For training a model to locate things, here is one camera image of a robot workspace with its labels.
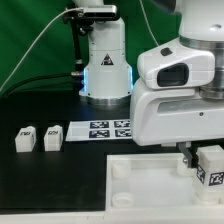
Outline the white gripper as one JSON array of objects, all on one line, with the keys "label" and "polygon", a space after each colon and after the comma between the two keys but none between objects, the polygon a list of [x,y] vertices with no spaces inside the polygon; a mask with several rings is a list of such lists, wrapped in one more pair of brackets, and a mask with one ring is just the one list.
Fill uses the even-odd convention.
[{"label": "white gripper", "polygon": [[178,143],[187,167],[196,168],[197,149],[186,142],[224,138],[224,100],[201,98],[195,88],[153,91],[139,79],[131,97],[130,122],[138,145]]}]

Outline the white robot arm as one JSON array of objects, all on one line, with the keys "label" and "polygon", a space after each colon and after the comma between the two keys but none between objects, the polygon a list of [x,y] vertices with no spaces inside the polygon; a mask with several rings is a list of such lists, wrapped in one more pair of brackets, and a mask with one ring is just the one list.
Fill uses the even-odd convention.
[{"label": "white robot arm", "polygon": [[125,56],[124,22],[104,0],[73,0],[89,36],[89,62],[80,68],[82,100],[130,103],[132,139],[140,146],[176,144],[196,167],[194,142],[224,137],[224,0],[152,0],[181,17],[177,38]]}]

